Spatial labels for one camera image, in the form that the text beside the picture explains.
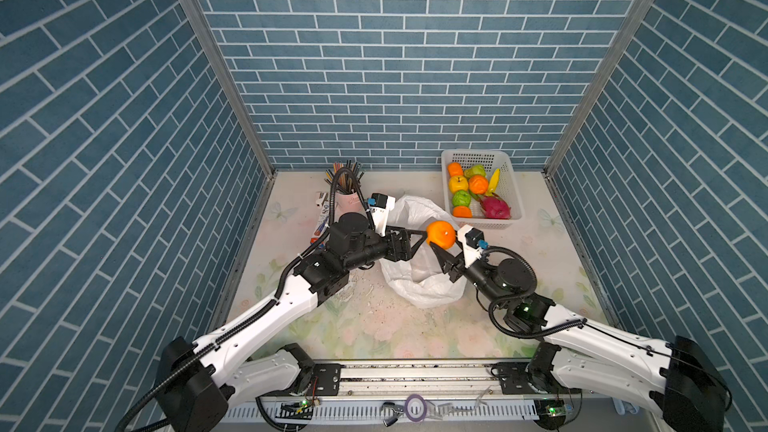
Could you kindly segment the pink dragon fruit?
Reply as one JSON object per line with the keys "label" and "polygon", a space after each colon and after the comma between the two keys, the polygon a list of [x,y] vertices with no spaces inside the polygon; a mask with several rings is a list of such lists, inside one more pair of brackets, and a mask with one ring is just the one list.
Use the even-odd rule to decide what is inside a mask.
{"label": "pink dragon fruit", "polygon": [[510,220],[510,206],[499,196],[481,196],[480,205],[486,219],[491,220]]}

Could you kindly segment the green fruit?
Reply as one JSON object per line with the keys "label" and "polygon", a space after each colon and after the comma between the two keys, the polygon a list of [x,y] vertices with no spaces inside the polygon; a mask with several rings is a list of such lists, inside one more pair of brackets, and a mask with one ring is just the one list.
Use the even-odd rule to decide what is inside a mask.
{"label": "green fruit", "polygon": [[451,204],[453,207],[467,207],[469,208],[472,203],[472,196],[468,190],[457,190],[453,193]]}

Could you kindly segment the green pear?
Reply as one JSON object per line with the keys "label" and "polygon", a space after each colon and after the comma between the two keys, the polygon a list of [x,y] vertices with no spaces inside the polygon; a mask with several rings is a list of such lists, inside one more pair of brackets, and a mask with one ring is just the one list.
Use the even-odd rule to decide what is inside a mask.
{"label": "green pear", "polygon": [[477,164],[464,170],[465,178],[471,179],[475,176],[486,177],[486,170],[482,164]]}

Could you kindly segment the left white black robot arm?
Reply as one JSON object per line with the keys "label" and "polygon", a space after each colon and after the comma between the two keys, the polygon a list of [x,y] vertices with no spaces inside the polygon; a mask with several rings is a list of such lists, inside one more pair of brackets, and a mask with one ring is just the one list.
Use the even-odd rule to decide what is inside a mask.
{"label": "left white black robot arm", "polygon": [[175,431],[210,431],[237,400],[295,387],[313,365],[298,346],[286,346],[274,356],[288,374],[284,379],[250,356],[344,288],[352,270],[380,259],[408,261],[425,240],[423,231],[388,226],[378,233],[367,217],[343,214],[286,266],[271,295],[204,336],[192,341],[177,337],[165,346],[154,396],[164,425]]}

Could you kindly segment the yellow fruit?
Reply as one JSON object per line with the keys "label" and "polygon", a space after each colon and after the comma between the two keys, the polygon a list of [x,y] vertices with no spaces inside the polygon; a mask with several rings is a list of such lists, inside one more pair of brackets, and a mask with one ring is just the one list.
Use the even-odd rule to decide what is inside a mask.
{"label": "yellow fruit", "polygon": [[451,194],[455,194],[459,191],[468,191],[468,179],[463,175],[451,176],[448,182],[448,188]]}

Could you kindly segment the white plastic bag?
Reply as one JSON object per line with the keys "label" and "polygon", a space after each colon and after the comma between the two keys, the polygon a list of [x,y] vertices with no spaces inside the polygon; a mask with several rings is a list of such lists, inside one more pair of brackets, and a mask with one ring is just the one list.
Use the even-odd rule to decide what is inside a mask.
{"label": "white plastic bag", "polygon": [[[428,198],[403,195],[395,200],[388,224],[425,231],[432,223],[444,221],[456,231],[453,217]],[[425,242],[409,261],[382,260],[381,270],[387,285],[400,297],[420,309],[430,309],[457,302],[464,294],[465,278],[452,282],[441,270],[436,255]]]}

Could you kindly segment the orange fruit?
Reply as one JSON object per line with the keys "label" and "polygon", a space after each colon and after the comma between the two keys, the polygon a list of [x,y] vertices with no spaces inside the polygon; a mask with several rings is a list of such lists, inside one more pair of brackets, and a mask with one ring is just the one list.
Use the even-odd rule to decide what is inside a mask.
{"label": "orange fruit", "polygon": [[488,187],[488,179],[486,177],[475,176],[468,179],[469,192],[474,195],[484,195]]}
{"label": "orange fruit", "polygon": [[451,249],[456,242],[456,231],[447,221],[433,221],[426,226],[426,241],[443,250]]}
{"label": "orange fruit", "polygon": [[473,213],[469,206],[454,206],[452,209],[452,215],[457,218],[472,218]]}
{"label": "orange fruit", "polygon": [[450,177],[463,176],[464,170],[462,166],[457,162],[451,162],[446,166],[446,170]]}

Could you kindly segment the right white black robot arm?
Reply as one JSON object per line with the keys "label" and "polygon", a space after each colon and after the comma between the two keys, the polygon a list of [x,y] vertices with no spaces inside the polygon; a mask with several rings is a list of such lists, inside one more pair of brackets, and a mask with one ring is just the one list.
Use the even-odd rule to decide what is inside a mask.
{"label": "right white black robot arm", "polygon": [[453,255],[432,248],[442,272],[467,279],[487,301],[502,334],[536,340],[527,367],[541,392],[582,389],[640,406],[675,431],[721,431],[733,396],[694,340],[643,337],[591,320],[536,293],[536,275],[519,254],[479,241]]}

